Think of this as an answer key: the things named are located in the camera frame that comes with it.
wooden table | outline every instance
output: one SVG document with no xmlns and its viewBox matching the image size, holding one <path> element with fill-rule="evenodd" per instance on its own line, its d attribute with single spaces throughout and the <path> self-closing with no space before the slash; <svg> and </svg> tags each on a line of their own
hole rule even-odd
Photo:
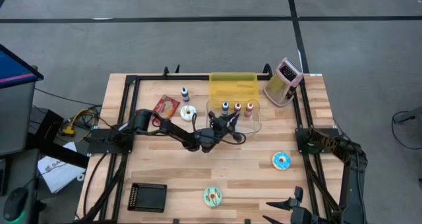
<svg viewBox="0 0 422 224">
<path fill-rule="evenodd" d="M 104 97 L 101 117 L 109 124 L 117 122 L 123 95 L 126 74 L 111 74 Z M 315 127 L 331 127 L 334 122 L 330 103 L 321 76 L 305 75 L 307 94 Z M 290 212 L 267 206 L 266 202 L 279 202 L 293 196 L 295 186 L 304 190 L 302 206 L 311 210 L 309 193 L 302 155 L 297 151 L 294 130 L 297 127 L 293 104 L 276 107 L 264 95 L 266 81 L 258 81 L 262 129 L 241 146 L 218 144 L 209 154 L 201 151 L 188 152 L 181 143 L 170 137 L 136 136 L 133 152 L 129 155 L 125 173 L 119 223 L 267 223 L 262 215 L 268 215 L 283 223 L 289 223 Z M 189 89 L 191 100 L 183 102 L 180 89 Z M 207 80 L 143 80 L 140 83 L 136 109 L 152 109 L 163 94 L 185 104 L 193 105 L 198 111 L 197 128 L 203 128 L 208 101 Z M 297 90 L 301 115 L 306 126 L 305 111 L 300 90 Z M 176 112 L 171 120 L 188 131 L 193 131 L 190 122 L 183 121 Z M 276 170 L 271 163 L 274 153 L 283 151 L 291 158 L 290 168 Z M 80 196 L 77 213 L 82 216 L 84 193 L 92 170 L 101 156 L 90 158 L 86 178 Z M 322 164 L 328 190 L 337 200 L 343 164 L 332 154 L 322 154 Z M 109 155 L 100 164 L 90 187 L 88 209 L 104 189 Z M 166 184 L 167 200 L 164 213 L 127 211 L 129 193 L 133 182 Z M 216 208 L 209 208 L 202 201 L 206 187 L 218 186 L 223 193 L 223 202 Z M 114 193 L 111 194 L 107 218 L 111 218 Z M 320 215 L 324 216 L 322 198 L 317 190 Z"/>
</svg>

monitor screen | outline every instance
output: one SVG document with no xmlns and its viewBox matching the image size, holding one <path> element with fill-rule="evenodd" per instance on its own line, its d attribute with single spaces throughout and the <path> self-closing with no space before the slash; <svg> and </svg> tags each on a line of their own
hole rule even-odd
<svg viewBox="0 0 422 224">
<path fill-rule="evenodd" d="M 0 48 L 0 88 L 42 79 L 42 75 L 4 47 Z"/>
</svg>

